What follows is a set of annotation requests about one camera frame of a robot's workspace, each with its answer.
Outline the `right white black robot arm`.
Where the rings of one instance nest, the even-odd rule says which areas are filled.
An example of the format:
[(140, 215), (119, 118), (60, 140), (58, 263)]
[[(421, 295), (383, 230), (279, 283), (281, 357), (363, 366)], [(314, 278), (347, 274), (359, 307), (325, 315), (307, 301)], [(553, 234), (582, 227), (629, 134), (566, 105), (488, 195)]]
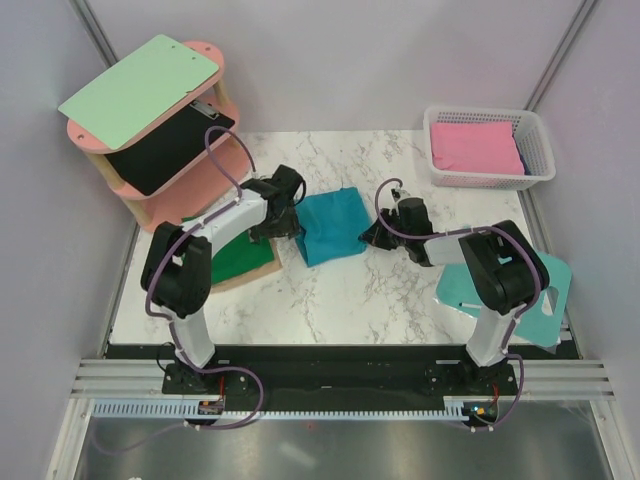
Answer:
[(422, 199), (392, 192), (394, 207), (379, 210), (359, 239), (386, 251), (402, 248), (422, 267), (467, 268), (480, 312), (462, 358), (445, 372), (448, 382), (481, 393), (508, 369), (510, 340), (524, 312), (549, 286), (548, 271), (513, 221), (440, 233)]

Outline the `teal t shirt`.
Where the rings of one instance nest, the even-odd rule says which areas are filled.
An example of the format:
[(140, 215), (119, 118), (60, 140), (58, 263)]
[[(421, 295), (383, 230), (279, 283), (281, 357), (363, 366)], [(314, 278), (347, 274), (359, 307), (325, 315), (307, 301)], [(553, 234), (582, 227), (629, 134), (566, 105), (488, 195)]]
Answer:
[(356, 187), (307, 196), (296, 213), (301, 228), (296, 245), (307, 267), (366, 250), (359, 236), (372, 221)]

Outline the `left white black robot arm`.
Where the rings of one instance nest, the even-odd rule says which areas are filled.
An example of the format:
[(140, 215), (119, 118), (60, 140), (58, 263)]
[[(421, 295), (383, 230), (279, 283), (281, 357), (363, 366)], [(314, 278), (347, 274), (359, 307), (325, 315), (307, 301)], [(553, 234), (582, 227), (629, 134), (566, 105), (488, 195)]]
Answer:
[(237, 268), (257, 247), (274, 249), (276, 239), (297, 236), (296, 194), (305, 192), (303, 177), (280, 165), (270, 177), (242, 183), (238, 196), (219, 210), (184, 225), (164, 222), (156, 228), (141, 287), (147, 314), (167, 321), (174, 345), (175, 360), (165, 367), (163, 393), (195, 395), (216, 388), (221, 376), (210, 362), (215, 344), (204, 312), (213, 259), (244, 237), (247, 244), (229, 255), (228, 263)]

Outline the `green t shirt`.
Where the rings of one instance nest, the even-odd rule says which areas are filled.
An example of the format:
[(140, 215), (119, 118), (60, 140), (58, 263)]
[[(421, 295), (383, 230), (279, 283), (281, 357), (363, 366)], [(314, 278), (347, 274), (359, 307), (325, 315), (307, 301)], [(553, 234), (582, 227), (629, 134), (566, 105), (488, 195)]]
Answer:
[(198, 237), (205, 237), (212, 232), (210, 227), (208, 225), (207, 229), (201, 228), (193, 233), (177, 250), (182, 259), (181, 270), (185, 271), (186, 279), (193, 280), (194, 285), (204, 286), (205, 275), (208, 274), (212, 287), (274, 259), (270, 239), (263, 238), (259, 243), (252, 243), (248, 230), (239, 233), (211, 255), (213, 241), (208, 240), (210, 247), (207, 247), (204, 240), (198, 240)]

